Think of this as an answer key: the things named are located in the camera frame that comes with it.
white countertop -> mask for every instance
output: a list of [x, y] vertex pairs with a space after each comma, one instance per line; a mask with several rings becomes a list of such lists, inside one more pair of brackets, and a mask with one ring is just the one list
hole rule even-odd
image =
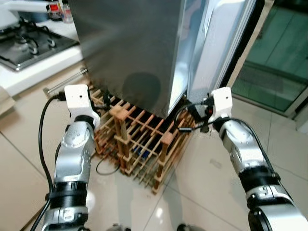
[[[48, 20], [37, 23], [47, 26], [50, 31], [70, 39], [78, 40], [74, 23], [65, 24]], [[0, 64], [0, 86], [11, 96], [14, 96], [50, 76], [68, 68], [83, 59], [80, 46], [74, 46], [49, 58], [41, 60], [17, 72]]]

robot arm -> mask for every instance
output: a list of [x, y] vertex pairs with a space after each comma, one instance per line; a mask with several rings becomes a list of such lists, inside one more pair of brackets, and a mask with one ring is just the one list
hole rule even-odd
[[281, 184], [253, 129], [243, 121], [230, 118], [230, 88], [213, 91], [209, 102], [213, 107], [209, 123], [219, 132], [246, 192], [251, 230], [308, 230], [306, 218]]
[[92, 108], [87, 85], [69, 85], [64, 92], [71, 125], [61, 140], [43, 231], [87, 230], [84, 224], [88, 220], [90, 157], [95, 152], [94, 130], [100, 124], [100, 117]]

stainless steel refrigerator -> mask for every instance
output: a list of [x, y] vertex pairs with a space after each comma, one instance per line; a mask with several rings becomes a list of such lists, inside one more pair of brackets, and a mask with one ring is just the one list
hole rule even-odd
[[166, 118], [184, 93], [200, 101], [230, 82], [273, 1], [69, 3], [94, 86]]

wire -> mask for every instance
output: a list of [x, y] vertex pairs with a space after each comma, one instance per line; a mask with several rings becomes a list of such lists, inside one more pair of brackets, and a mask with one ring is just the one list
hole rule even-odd
[[52, 188], [53, 188], [53, 184], [52, 184], [52, 179], [51, 179], [51, 176], [50, 176], [50, 173], [48, 171], [48, 168], [46, 166], [46, 163], [45, 163], [45, 159], [44, 159], [44, 153], [43, 153], [43, 145], [42, 145], [42, 132], [43, 132], [43, 123], [44, 123], [44, 117], [45, 117], [45, 113], [46, 113], [46, 110], [49, 106], [49, 104], [57, 99], [58, 96], [57, 95], [54, 95], [52, 96], [48, 101], [47, 103], [45, 104], [44, 108], [43, 108], [43, 111], [42, 111], [42, 115], [40, 117], [40, 121], [39, 121], [39, 129], [38, 129], [38, 151], [39, 151], [39, 158], [40, 158], [40, 162], [42, 164], [42, 167], [44, 169], [44, 172], [45, 172], [45, 175], [46, 175], [46, 178], [47, 178], [47, 181], [48, 181], [48, 186], [49, 186], [49, 193], [52, 192]]
[[201, 101], [201, 102], [197, 102], [197, 103], [190, 103], [190, 104], [187, 104], [187, 105], [184, 105], [182, 107], [179, 108], [179, 110], [177, 110], [177, 112], [175, 113], [175, 116], [174, 116], [174, 119], [173, 119], [173, 124], [176, 125], [176, 122], [177, 122], [177, 118], [178, 118], [178, 115], [181, 113], [181, 111], [183, 111], [184, 109], [188, 108], [188, 107], [192, 107], [192, 106], [195, 106], [195, 105], [204, 105], [204, 101]]
[[112, 174], [114, 174], [115, 172], [117, 172], [120, 168], [120, 164], [116, 167], [116, 169], [112, 172], [108, 172], [108, 173], [103, 173], [103, 172], [99, 172], [98, 171], [98, 166], [101, 164], [101, 162], [103, 161], [104, 159], [100, 160], [100, 162], [98, 162], [97, 166], [96, 166], [96, 172], [97, 174], [101, 175], [101, 176], [110, 176]]
[[57, 162], [60, 148], [61, 148], [61, 142], [58, 144], [58, 147], [56, 149], [56, 154], [55, 154], [55, 157], [54, 157], [55, 162]]
[[50, 199], [47, 200], [46, 204], [44, 205], [43, 209], [41, 210], [41, 212], [39, 213], [38, 217], [36, 218], [32, 228], [30, 231], [35, 231], [35, 229], [37, 228], [40, 220], [42, 219], [42, 217], [44, 216], [45, 212], [47, 211], [48, 207], [50, 204]]
[[[44, 123], [44, 117], [45, 117], [45, 113], [46, 113], [46, 110], [49, 106], [49, 104], [55, 100], [55, 99], [58, 99], [59, 96], [58, 95], [54, 95], [52, 96], [48, 101], [47, 103], [45, 104], [44, 108], [43, 108], [43, 111], [42, 111], [42, 115], [40, 117], [40, 121], [39, 121], [39, 129], [38, 129], [38, 151], [39, 151], [39, 158], [40, 158], [40, 163], [42, 164], [42, 167], [44, 169], [44, 172], [45, 172], [45, 175], [46, 175], [46, 178], [47, 178], [47, 182], [48, 182], [48, 186], [49, 186], [49, 194], [52, 192], [53, 190], [53, 184], [52, 184], [52, 179], [51, 179], [51, 176], [50, 176], [50, 173], [48, 171], [48, 168], [46, 166], [46, 163], [45, 163], [45, 159], [44, 159], [44, 153], [43, 153], [43, 145], [42, 145], [42, 132], [43, 132], [43, 123]], [[40, 220], [42, 219], [42, 217], [44, 216], [46, 210], [48, 209], [49, 207], [49, 204], [50, 204], [50, 199], [47, 200], [45, 206], [43, 207], [43, 209], [41, 210], [40, 214], [38, 215], [38, 217], [36, 218], [32, 228], [30, 231], [34, 231]]]

gas stove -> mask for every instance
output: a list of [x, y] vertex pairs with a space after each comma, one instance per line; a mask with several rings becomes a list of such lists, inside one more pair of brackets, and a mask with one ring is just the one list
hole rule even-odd
[[0, 32], [0, 63], [20, 71], [77, 44], [21, 18], [18, 26]]

